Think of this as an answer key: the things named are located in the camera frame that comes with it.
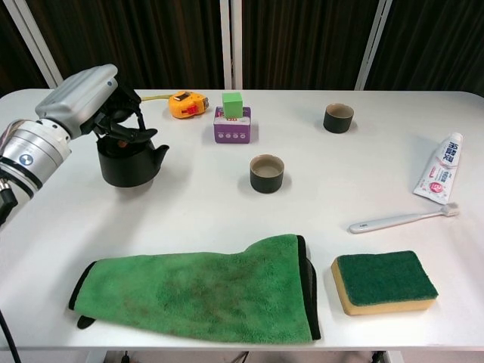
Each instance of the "dark curtain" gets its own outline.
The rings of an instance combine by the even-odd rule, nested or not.
[[[244,88],[355,88],[378,0],[242,4]]]
[[[393,0],[365,88],[484,96],[484,1]]]
[[[19,89],[48,87],[3,2],[0,46],[0,97]]]
[[[223,88],[218,0],[27,0],[65,78],[118,66],[134,88]]]

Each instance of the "small box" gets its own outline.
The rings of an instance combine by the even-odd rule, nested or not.
[[[241,118],[243,113],[242,96],[240,92],[222,93],[225,117]]]
[[[223,107],[215,109],[213,119],[215,141],[220,144],[250,143],[250,107],[244,107],[240,118],[225,118]]]

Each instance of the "purple box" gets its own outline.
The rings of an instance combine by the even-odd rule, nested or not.
[[[250,107],[244,107],[243,116],[238,119],[226,119],[224,107],[215,109],[213,119],[215,141],[220,144],[250,143]]]

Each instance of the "white toothbrush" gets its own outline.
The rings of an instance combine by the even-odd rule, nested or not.
[[[376,231],[377,229],[392,227],[394,225],[403,225],[405,223],[419,221],[424,218],[446,216],[452,217],[459,214],[459,206],[456,203],[449,203],[441,208],[438,212],[426,214],[407,214],[404,216],[389,217],[383,219],[374,219],[373,221],[355,223],[349,226],[351,233],[364,233]]]

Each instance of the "toothpaste tube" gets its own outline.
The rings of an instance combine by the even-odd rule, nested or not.
[[[462,135],[453,132],[437,148],[423,171],[414,194],[447,204],[459,164]]]

